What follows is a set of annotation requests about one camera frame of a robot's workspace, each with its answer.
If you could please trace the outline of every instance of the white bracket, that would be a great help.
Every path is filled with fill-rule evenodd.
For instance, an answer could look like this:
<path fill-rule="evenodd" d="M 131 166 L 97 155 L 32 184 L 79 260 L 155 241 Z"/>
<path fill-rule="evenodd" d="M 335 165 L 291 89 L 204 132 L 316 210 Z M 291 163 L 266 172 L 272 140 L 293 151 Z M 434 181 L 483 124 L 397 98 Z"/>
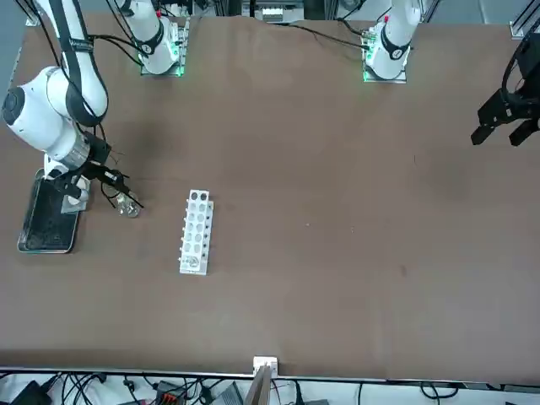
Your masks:
<path fill-rule="evenodd" d="M 253 358 L 253 375 L 256 375 L 261 367 L 268 366 L 272 369 L 272 378 L 278 378 L 278 358 L 268 356 L 255 356 Z"/>
<path fill-rule="evenodd" d="M 207 190 L 189 192 L 181 255 L 178 259 L 180 273 L 206 275 L 213 218 L 213 202 L 209 198 Z"/>

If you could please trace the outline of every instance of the floor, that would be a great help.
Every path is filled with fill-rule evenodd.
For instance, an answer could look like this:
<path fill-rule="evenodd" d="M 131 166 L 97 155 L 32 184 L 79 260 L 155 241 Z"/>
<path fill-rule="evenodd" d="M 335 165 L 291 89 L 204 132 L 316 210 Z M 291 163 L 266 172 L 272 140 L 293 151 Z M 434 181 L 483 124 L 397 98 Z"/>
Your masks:
<path fill-rule="evenodd" d="M 83 10 L 98 11 L 105 9 L 105 0 L 96 2 L 95 0 L 80 0 Z M 440 6 L 432 19 L 434 23 L 488 23 L 488 24 L 507 24 L 519 10 L 524 7 L 528 0 L 441 0 Z M 363 8 L 351 16 L 351 19 L 376 19 L 391 3 L 391 0 L 367 0 Z M 340 8 L 338 15 L 345 15 L 347 11 Z M 3 1 L 0 4 L 0 37 L 10 38 L 0 42 L 0 86 L 7 89 L 10 84 L 10 78 L 14 70 L 14 61 L 17 58 L 19 48 L 24 35 L 26 17 L 19 10 L 14 1 Z M 14 399 L 18 392 L 26 385 L 30 379 L 38 381 L 46 380 L 43 375 L 12 375 L 0 381 L 0 400 L 9 401 Z M 135 378 L 137 398 L 152 398 L 153 392 L 142 379 Z M 239 381 L 240 391 L 244 394 L 249 389 L 249 383 Z M 281 403 L 285 404 L 294 400 L 295 392 L 292 384 L 279 382 L 279 392 Z M 306 400 L 327 399 L 330 403 L 356 403 L 358 394 L 358 385 L 356 384 L 338 384 L 338 383 L 320 383 L 303 382 L 301 383 L 302 392 Z M 59 398 L 58 387 L 55 387 L 56 398 Z M 122 384 L 120 377 L 110 378 L 104 389 L 91 389 L 89 393 L 94 398 L 94 403 L 121 403 L 131 399 L 126 388 Z M 272 395 L 272 403 L 279 403 L 275 394 Z M 540 403 L 540 395 L 524 394 L 515 392 L 496 392 L 496 391 L 475 391 L 465 390 L 448 400 L 449 404 L 504 404 L 505 401 L 517 405 L 526 405 Z M 401 403 L 401 404 L 431 404 L 433 401 L 425 398 L 419 392 L 417 387 L 407 386 L 380 386 L 365 385 L 362 390 L 362 403 L 383 404 L 383 403 Z"/>
<path fill-rule="evenodd" d="M 11 402 L 13 401 L 20 391 L 30 381 L 35 380 L 40 384 L 43 384 L 52 375 L 10 375 L 9 377 L 0 381 L 0 401 Z M 152 387 L 144 381 L 142 377 L 128 376 L 128 380 L 133 381 L 135 385 L 134 396 L 143 405 L 143 400 L 148 400 L 146 404 L 155 399 L 155 393 Z M 160 378 L 149 377 L 149 382 L 158 382 Z M 184 381 L 182 379 L 165 378 L 169 383 L 182 386 Z M 126 402 L 132 402 L 133 398 L 127 388 L 123 384 L 124 378 L 122 376 L 108 376 L 104 384 L 100 384 L 98 381 L 92 383 L 91 386 L 85 390 L 88 399 L 92 405 L 116 405 L 125 404 Z M 187 380 L 188 386 L 191 384 L 192 379 Z M 205 386 L 211 386 L 217 380 L 204 381 Z M 220 382 L 212 390 L 213 397 L 215 398 L 219 393 L 226 389 L 232 381 Z M 270 394 L 271 405 L 285 405 L 290 402 L 294 404 L 296 399 L 296 390 L 292 381 L 279 381 L 276 380 L 276 387 L 278 388 L 279 397 L 275 392 L 275 389 Z M 243 398 L 246 397 L 250 388 L 249 381 L 236 381 L 240 394 Z M 69 392 L 73 385 L 68 382 L 66 384 L 66 391 Z M 67 398 L 66 403 L 72 403 L 76 394 L 75 390 L 73 395 Z M 364 405 L 387 405 L 387 404 L 400 404 L 400 405 L 434 405 L 435 401 L 423 396 L 418 387 L 415 386 L 382 386 L 375 384 L 363 384 L 361 391 L 360 402 L 358 401 L 359 384 L 356 383 L 335 383 L 335 382 L 312 382 L 312 381 L 300 381 L 300 391 L 302 397 L 306 403 L 308 401 L 316 401 L 326 399 L 328 404 L 334 405 L 353 405 L 362 403 Z M 439 389 L 440 395 L 445 395 L 453 390 Z M 62 403 L 62 381 L 59 381 L 50 390 L 49 396 L 53 399 L 54 404 Z M 195 404 L 197 397 L 189 404 Z M 443 399 L 440 402 L 442 405 L 505 405 L 505 403 L 515 405 L 533 405 L 540 403 L 540 393 L 523 393 L 523 392 L 499 392 L 499 391 L 480 391 L 474 389 L 460 390 L 453 398 Z M 325 402 L 319 402 L 317 405 L 325 405 Z"/>

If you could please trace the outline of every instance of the cable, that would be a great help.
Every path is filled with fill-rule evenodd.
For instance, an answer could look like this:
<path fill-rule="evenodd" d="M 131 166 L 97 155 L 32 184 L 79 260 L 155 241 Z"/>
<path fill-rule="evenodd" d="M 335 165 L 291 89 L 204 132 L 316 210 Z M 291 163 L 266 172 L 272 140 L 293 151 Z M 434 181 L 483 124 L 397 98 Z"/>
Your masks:
<path fill-rule="evenodd" d="M 31 2 L 35 8 L 35 5 L 34 5 L 34 0 L 23 0 L 29 7 L 30 4 L 29 2 Z M 78 88 L 78 86 L 68 77 L 68 73 L 66 72 L 66 69 L 65 67 L 63 66 L 63 64 L 60 63 L 60 60 L 58 59 L 58 55 L 57 55 L 57 52 L 55 51 L 54 49 L 54 46 L 52 45 L 52 40 L 51 40 L 51 37 L 49 36 L 49 32 L 47 31 L 47 28 L 45 27 L 45 24 L 43 22 L 43 18 L 40 16 L 39 13 L 36 13 L 35 14 L 37 16 L 37 19 L 40 21 L 40 26 L 41 26 L 41 30 L 43 31 L 43 33 L 45 34 L 45 37 L 47 39 L 47 42 L 49 44 L 49 48 L 51 49 L 51 53 L 52 55 L 54 56 L 54 60 L 57 64 L 57 66 L 62 70 L 62 73 L 64 75 L 64 77 L 66 78 L 67 82 L 70 83 L 73 88 L 77 91 L 77 94 L 78 96 L 80 96 L 81 100 L 83 101 L 83 104 L 86 108 L 88 108 L 89 112 L 97 119 L 98 116 L 95 114 L 94 110 L 92 109 L 92 107 L 90 107 L 90 105 L 88 104 L 88 102 L 86 101 L 86 99 L 84 98 L 83 96 L 83 93 L 82 91 Z M 100 127 L 100 130 L 101 130 L 101 135 L 103 136 L 103 140 L 105 142 L 107 142 L 107 138 L 105 136 L 105 130 L 103 129 L 103 126 L 101 125 L 101 122 L 98 123 L 98 127 Z"/>
<path fill-rule="evenodd" d="M 116 0 L 112 0 L 116 6 L 116 10 L 118 11 L 118 13 L 120 14 L 121 16 L 121 19 L 122 21 L 124 22 L 124 24 L 126 25 L 127 29 L 129 30 L 129 34 L 127 33 L 126 29 L 124 28 L 124 26 L 120 23 L 120 20 L 118 19 L 118 17 L 116 16 L 116 13 L 115 13 L 115 10 L 113 10 L 112 8 L 112 5 L 111 5 L 111 0 L 105 0 L 106 3 L 107 3 L 107 6 L 109 6 L 109 10 L 111 11 L 112 13 L 112 16 L 114 17 L 116 23 L 118 24 L 118 26 L 121 28 L 121 30 L 123 31 L 124 35 L 132 42 L 132 44 L 134 46 L 137 47 L 139 53 L 141 53 L 144 57 L 147 57 L 148 56 L 148 53 L 146 53 L 145 51 L 143 51 L 143 49 L 141 49 L 138 45 L 137 45 L 137 39 L 135 38 L 135 35 L 133 34 L 133 31 L 131 29 L 131 27 L 129 26 L 129 24 L 127 23 L 127 20 L 126 20 L 126 17 L 124 17 L 124 14 L 123 12 L 120 10 L 120 7 L 118 6 L 118 3 L 116 2 Z"/>
<path fill-rule="evenodd" d="M 386 15 L 386 13 L 388 13 L 390 10 L 392 10 L 392 6 L 390 6 L 383 14 L 381 14 L 378 18 L 377 18 L 377 23 L 379 21 L 381 21 L 381 19 Z"/>
<path fill-rule="evenodd" d="M 367 2 L 368 0 L 360 0 L 360 2 L 351 10 L 349 11 L 348 13 L 346 13 L 343 17 L 341 17 L 341 19 L 346 19 L 348 16 L 350 16 L 351 14 L 354 14 L 356 13 L 357 11 L 359 11 L 362 6 L 364 5 L 365 2 Z"/>
<path fill-rule="evenodd" d="M 323 34 L 322 32 L 312 30 L 311 28 L 302 27 L 301 25 L 294 25 L 294 24 L 278 24 L 278 25 L 282 25 L 283 27 L 298 28 L 299 30 L 304 30 L 304 31 L 307 31 L 307 32 L 311 32 L 312 34 L 322 36 L 324 38 L 327 38 L 328 40 L 336 41 L 336 42 L 338 42 L 340 44 L 344 44 L 344 45 L 348 45 L 348 46 L 354 46 L 356 48 L 364 49 L 366 51 L 368 51 L 370 49 L 366 45 L 355 44 L 354 42 L 349 42 L 348 40 L 341 40 L 339 38 L 336 38 L 335 36 L 331 36 L 331 35 L 328 35 L 328 34 Z"/>
<path fill-rule="evenodd" d="M 154 391 L 158 391 L 158 386 L 159 386 L 159 384 L 158 384 L 157 382 L 154 382 L 154 383 L 150 382 L 150 380 L 148 379 L 148 377 L 147 377 L 146 375 L 143 375 L 143 379 L 146 381 L 146 383 L 147 383 L 149 386 L 152 387 L 152 389 L 153 389 Z"/>
<path fill-rule="evenodd" d="M 128 58 L 130 58 L 132 60 L 133 63 L 135 63 L 136 65 L 140 66 L 141 68 L 143 67 L 143 64 L 141 62 L 139 62 L 137 59 L 135 59 L 134 57 L 132 57 L 119 43 L 117 42 L 114 42 L 112 39 L 109 39 L 109 38 L 96 38 L 96 40 L 103 40 L 105 42 L 109 42 L 110 44 L 116 46 L 118 49 L 120 49 Z"/>
<path fill-rule="evenodd" d="M 426 385 L 433 390 L 434 395 L 430 395 L 425 391 Z M 433 382 L 424 382 L 424 381 L 420 382 L 420 391 L 424 394 L 426 398 L 429 398 L 433 401 L 437 401 L 437 405 L 440 405 L 441 399 L 448 399 L 448 398 L 455 397 L 457 393 L 459 392 L 459 388 L 456 387 L 454 388 L 454 390 L 455 391 L 450 394 L 440 395 L 437 389 L 435 388 L 435 384 Z"/>
<path fill-rule="evenodd" d="M 355 30 L 353 27 L 351 27 L 351 24 L 349 24 L 348 21 L 347 21 L 345 18 L 337 19 L 337 21 L 339 21 L 340 23 L 342 23 L 343 25 L 345 25 L 345 27 L 347 28 L 347 30 L 351 31 L 351 32 L 352 32 L 353 34 L 355 34 L 355 35 L 362 36 L 362 34 L 364 33 L 364 32 L 362 32 L 362 31 Z"/>
<path fill-rule="evenodd" d="M 128 380 L 127 376 L 124 375 L 123 383 L 124 383 L 124 386 L 129 391 L 129 393 L 131 394 L 131 396 L 133 398 L 133 401 L 135 401 L 135 403 L 137 403 L 138 405 L 141 405 L 141 402 L 135 397 L 135 394 L 133 393 L 135 391 L 135 384 L 133 384 L 133 381 Z"/>
<path fill-rule="evenodd" d="M 514 65 L 516 63 L 517 56 L 520 54 L 520 52 L 523 51 L 523 48 L 525 48 L 525 46 L 527 45 L 530 36 L 537 30 L 538 26 L 540 26 L 540 18 L 538 18 L 534 22 L 534 24 L 531 26 L 531 28 L 527 31 L 527 33 L 523 37 L 523 40 L 521 40 L 520 44 L 517 46 L 516 50 L 514 51 L 514 54 L 512 55 L 512 58 L 510 59 L 510 61 L 508 62 L 508 65 L 506 65 L 505 73 L 503 74 L 503 81 L 502 81 L 502 84 L 500 86 L 501 89 L 502 89 L 502 94 L 501 95 L 503 97 L 503 100 L 506 103 L 510 103 L 510 93 L 509 93 L 508 88 L 506 86 L 508 84 L 508 78 L 510 77 L 510 74 L 512 73 L 512 70 L 514 69 Z M 511 102 L 516 104 L 516 105 L 525 105 L 525 104 L 537 103 L 538 100 L 537 99 L 519 100 L 517 98 L 514 98 Z"/>
<path fill-rule="evenodd" d="M 30 14 L 28 14 L 28 11 L 26 11 L 26 8 L 24 8 L 23 5 L 19 3 L 19 0 L 15 0 L 15 2 L 19 5 L 20 9 L 23 10 L 23 12 L 26 14 L 26 17 L 32 20 L 32 17 L 30 17 Z"/>
<path fill-rule="evenodd" d="M 84 393 L 84 388 L 86 388 L 86 386 L 92 381 L 92 376 L 84 384 L 81 384 L 81 381 L 78 379 L 77 375 L 73 375 L 73 378 L 77 381 L 77 384 L 78 384 L 78 392 L 75 398 L 73 399 L 73 405 L 77 404 L 78 398 L 80 396 L 83 397 L 84 403 L 86 403 L 87 405 L 92 405 L 92 402 L 88 399 L 88 397 Z"/>
<path fill-rule="evenodd" d="M 294 386 L 296 387 L 296 402 L 294 405 L 305 405 L 302 390 L 300 390 L 300 384 L 297 380 L 294 380 Z"/>
<path fill-rule="evenodd" d="M 276 381 L 272 380 L 272 385 L 273 385 L 274 390 L 276 390 L 276 395 L 278 396 L 279 405 L 281 405 L 281 396 L 279 395 L 279 390 L 278 390 L 278 386 L 276 385 Z"/>
<path fill-rule="evenodd" d="M 363 382 L 360 382 L 360 386 L 358 387 L 358 405 L 360 405 L 360 396 L 362 395 L 362 387 L 364 386 Z"/>

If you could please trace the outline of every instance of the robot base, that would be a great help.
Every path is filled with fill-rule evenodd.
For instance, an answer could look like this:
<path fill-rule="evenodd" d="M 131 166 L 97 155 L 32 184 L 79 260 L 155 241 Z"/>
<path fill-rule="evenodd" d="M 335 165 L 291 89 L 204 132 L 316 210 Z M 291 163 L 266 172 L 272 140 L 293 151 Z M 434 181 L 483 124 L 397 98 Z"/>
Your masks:
<path fill-rule="evenodd" d="M 401 83 L 401 84 L 405 84 L 407 82 L 407 74 L 405 73 L 404 70 L 401 73 L 399 73 L 399 76 L 397 76 L 396 78 L 393 78 L 392 80 L 385 80 L 383 78 L 379 78 L 373 72 L 371 72 L 368 68 L 366 68 L 365 63 L 364 63 L 362 74 L 363 74 L 362 78 L 365 82 L 384 82 L 384 83 Z"/>

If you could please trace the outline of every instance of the wire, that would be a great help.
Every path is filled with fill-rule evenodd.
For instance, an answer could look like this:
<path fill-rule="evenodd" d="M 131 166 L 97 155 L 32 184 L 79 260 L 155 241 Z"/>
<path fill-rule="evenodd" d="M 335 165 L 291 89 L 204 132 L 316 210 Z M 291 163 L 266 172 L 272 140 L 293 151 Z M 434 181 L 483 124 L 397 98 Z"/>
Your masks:
<path fill-rule="evenodd" d="M 428 394 L 426 391 L 425 391 L 425 386 L 428 386 L 429 388 L 431 388 L 431 390 L 433 390 L 433 393 L 434 395 L 430 395 Z M 454 392 L 451 392 L 450 394 L 443 394 L 443 395 L 440 395 L 439 392 L 437 391 L 437 389 L 435 388 L 435 384 L 433 382 L 420 382 L 420 391 L 424 394 L 424 396 L 426 398 L 429 398 L 433 401 L 437 401 L 437 405 L 440 404 L 440 400 L 441 399 L 449 399 L 449 398 L 453 398 L 457 395 L 457 393 L 459 392 L 459 388 L 454 388 Z"/>
<path fill-rule="evenodd" d="M 390 6 L 383 14 L 381 14 L 378 18 L 377 18 L 377 23 L 386 15 L 386 13 L 388 13 L 390 10 L 392 10 L 392 6 Z"/>
<path fill-rule="evenodd" d="M 19 5 L 20 9 L 23 10 L 23 12 L 26 14 L 26 17 L 28 17 L 28 19 L 32 19 L 32 17 L 30 17 L 30 14 L 28 14 L 28 11 L 26 11 L 26 8 L 24 8 L 23 5 L 19 3 L 19 0 L 15 0 L 15 2 Z"/>
<path fill-rule="evenodd" d="M 297 380 L 294 380 L 294 386 L 296 387 L 296 402 L 295 405 L 305 405 L 304 398 L 302 397 L 302 390 Z"/>
<path fill-rule="evenodd" d="M 128 381 L 127 377 L 124 375 L 124 381 Z M 126 386 L 127 390 L 129 391 L 129 393 L 131 394 L 132 398 L 133 398 L 133 401 L 135 401 L 135 403 L 137 403 L 138 405 L 141 405 L 141 402 L 135 397 L 135 394 L 133 393 L 133 391 L 135 391 L 135 389 L 131 388 L 130 386 Z"/>
<path fill-rule="evenodd" d="M 284 27 L 298 28 L 299 30 L 304 30 L 304 31 L 307 31 L 307 32 L 311 32 L 312 34 L 322 36 L 324 38 L 327 38 L 328 40 L 336 41 L 336 42 L 338 42 L 340 44 L 344 44 L 344 45 L 348 45 L 348 46 L 354 46 L 356 48 L 364 49 L 366 51 L 368 51 L 370 49 L 366 45 L 355 44 L 354 42 L 349 42 L 348 40 L 341 40 L 339 38 L 336 38 L 335 36 L 331 36 L 331 35 L 328 35 L 328 34 L 323 34 L 322 32 L 312 30 L 311 28 L 302 27 L 301 25 L 294 25 L 294 24 L 279 24 L 279 25 L 282 25 Z"/>
<path fill-rule="evenodd" d="M 276 385 L 276 381 L 272 380 L 272 385 L 273 385 L 274 390 L 276 390 L 276 395 L 278 396 L 279 405 L 281 405 L 281 396 L 279 395 L 279 390 L 278 390 L 278 386 Z"/>
<path fill-rule="evenodd" d="M 364 386 L 363 382 L 360 382 L 360 386 L 358 387 L 358 405 L 360 405 L 360 396 L 362 395 L 362 387 Z"/>
<path fill-rule="evenodd" d="M 143 64 L 141 62 L 139 62 L 137 59 L 135 59 L 134 57 L 132 57 L 127 51 L 126 49 L 124 49 L 118 42 L 115 42 L 113 41 L 112 39 L 109 39 L 109 38 L 96 38 L 96 40 L 103 40 L 105 42 L 109 42 L 110 44 L 116 46 L 118 49 L 120 49 L 128 58 L 130 58 L 132 60 L 133 63 L 135 63 L 136 65 L 142 67 Z"/>
<path fill-rule="evenodd" d="M 348 21 L 344 17 L 342 19 L 337 19 L 337 21 L 345 25 L 347 30 L 351 31 L 355 35 L 362 36 L 362 34 L 364 33 L 362 31 L 355 30 L 353 27 L 351 27 L 351 24 L 349 24 Z"/>
<path fill-rule="evenodd" d="M 353 8 L 351 11 L 349 11 L 348 13 L 346 13 L 341 19 L 346 19 L 348 16 L 350 16 L 351 14 L 354 14 L 356 13 L 357 11 L 359 11 L 362 6 L 364 5 L 365 2 L 367 2 L 368 0 L 360 0 L 360 2 L 358 3 L 358 5 Z"/>
<path fill-rule="evenodd" d="M 116 6 L 116 10 L 118 11 L 118 13 L 120 14 L 121 16 L 121 19 L 122 21 L 124 22 L 124 24 L 126 25 L 127 29 L 129 30 L 129 34 L 127 33 L 126 29 L 124 28 L 124 26 L 122 25 L 122 23 L 120 22 L 120 20 L 118 19 L 118 17 L 116 16 L 116 12 L 115 10 L 112 8 L 112 5 L 111 5 L 111 0 L 105 0 L 106 3 L 107 3 L 107 6 L 109 7 L 109 10 L 111 11 L 112 13 L 112 16 L 114 17 L 116 23 L 118 24 L 118 26 L 121 28 L 122 32 L 124 33 L 124 35 L 132 42 L 133 46 L 136 46 L 136 49 L 138 49 L 138 51 L 144 56 L 144 57 L 147 57 L 148 56 L 148 53 L 146 53 L 145 51 L 143 51 L 138 45 L 137 45 L 137 40 L 135 39 L 135 35 L 133 34 L 133 31 L 132 29 L 130 28 L 129 24 L 127 23 L 127 20 L 126 20 L 126 17 L 124 17 L 124 14 L 123 12 L 120 10 L 120 7 L 118 6 L 118 3 L 116 2 L 116 0 L 112 0 Z"/>
<path fill-rule="evenodd" d="M 34 0 L 23 0 L 23 1 L 29 7 L 32 7 L 29 4 L 29 2 L 31 2 L 33 7 L 35 8 Z M 70 83 L 73 86 L 73 88 L 77 91 L 77 94 L 81 98 L 81 100 L 83 101 L 84 106 L 86 108 L 88 108 L 89 112 L 97 119 L 98 116 L 95 114 L 92 107 L 90 107 L 90 105 L 88 104 L 88 102 L 84 98 L 83 93 L 81 92 L 80 88 L 68 77 L 68 73 L 66 72 L 65 67 L 63 66 L 63 64 L 60 63 L 60 60 L 58 59 L 57 52 L 55 51 L 54 46 L 52 45 L 52 40 L 51 40 L 51 37 L 49 36 L 49 32 L 47 31 L 47 28 L 45 27 L 45 24 L 43 22 L 43 18 L 41 17 L 41 15 L 39 13 L 36 13 L 35 15 L 37 16 L 37 19 L 40 21 L 41 30 L 45 34 L 45 37 L 47 39 L 47 43 L 49 44 L 49 48 L 51 49 L 51 53 L 54 56 L 54 60 L 55 60 L 55 62 L 57 64 L 57 66 L 62 70 L 62 73 L 63 73 L 64 77 L 66 78 L 67 82 Z M 105 142 L 107 142 L 107 138 L 105 136 L 105 130 L 103 129 L 103 126 L 101 125 L 101 122 L 98 123 L 98 127 L 101 130 L 101 135 L 103 137 L 103 140 Z"/>

